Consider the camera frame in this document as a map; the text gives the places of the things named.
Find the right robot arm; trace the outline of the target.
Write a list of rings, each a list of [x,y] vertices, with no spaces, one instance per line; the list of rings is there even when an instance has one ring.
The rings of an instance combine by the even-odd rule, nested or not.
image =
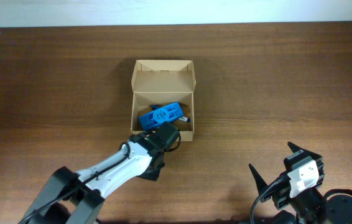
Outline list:
[[[352,190],[331,189],[321,194],[325,173],[323,157],[292,142],[292,155],[284,159],[285,171],[267,184],[252,164],[258,196],[249,212],[249,223],[352,224]],[[274,202],[279,211],[272,218],[255,218],[259,203]]]

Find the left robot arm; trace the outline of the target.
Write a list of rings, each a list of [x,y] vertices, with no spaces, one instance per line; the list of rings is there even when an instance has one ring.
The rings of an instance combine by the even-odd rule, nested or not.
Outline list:
[[[164,124],[157,131],[132,134],[118,152],[99,164],[72,172],[56,170],[21,223],[97,223],[105,199],[135,177],[156,181],[164,154],[181,144],[180,131]]]

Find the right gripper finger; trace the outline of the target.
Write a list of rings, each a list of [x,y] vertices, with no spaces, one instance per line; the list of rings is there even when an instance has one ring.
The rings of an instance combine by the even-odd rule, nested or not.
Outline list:
[[[260,195],[268,188],[268,185],[252,164],[249,164],[249,169],[256,183],[258,194]]]
[[[290,141],[287,143],[287,145],[288,145],[288,147],[291,149],[291,151],[293,153],[302,150],[303,152],[307,153],[316,162],[323,160],[323,157],[321,155],[319,155],[317,153],[314,153],[312,151],[306,150],[306,149],[304,149],[304,148],[302,148],[302,147],[300,147],[300,146],[298,146],[298,145],[296,145],[296,144],[294,144],[294,143],[292,143]]]

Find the blue whiteboard marker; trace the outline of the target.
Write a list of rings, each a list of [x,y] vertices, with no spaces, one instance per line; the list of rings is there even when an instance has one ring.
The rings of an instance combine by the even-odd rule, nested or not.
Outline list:
[[[158,106],[158,105],[152,105],[152,110],[157,110],[159,108],[160,108],[160,106]],[[190,118],[188,118],[186,116],[180,117],[179,120],[186,122],[186,123],[189,123],[191,121]]]

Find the blue whiteboard eraser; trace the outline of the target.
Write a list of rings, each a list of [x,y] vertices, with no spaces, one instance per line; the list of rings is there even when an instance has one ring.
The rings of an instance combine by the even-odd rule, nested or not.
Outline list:
[[[144,131],[150,131],[158,128],[163,123],[171,123],[184,116],[182,108],[178,102],[171,103],[141,116],[140,125]]]

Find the brown cardboard box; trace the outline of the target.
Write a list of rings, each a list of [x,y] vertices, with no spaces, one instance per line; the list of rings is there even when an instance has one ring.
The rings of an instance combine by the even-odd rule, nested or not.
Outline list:
[[[191,60],[137,60],[131,87],[133,92],[131,132],[143,131],[139,118],[152,111],[152,105],[178,102],[189,122],[173,122],[182,141],[193,141],[195,134],[194,91],[196,79]]]

